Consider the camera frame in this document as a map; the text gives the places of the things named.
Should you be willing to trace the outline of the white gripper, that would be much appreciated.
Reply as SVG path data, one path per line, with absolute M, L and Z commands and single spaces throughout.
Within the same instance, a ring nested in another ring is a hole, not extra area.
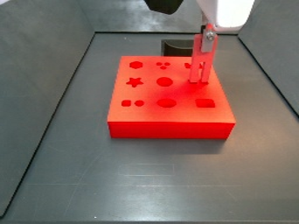
M 238 31 L 249 20 L 256 0 L 197 0 L 209 24 L 202 27 L 201 51 L 213 50 L 217 31 Z

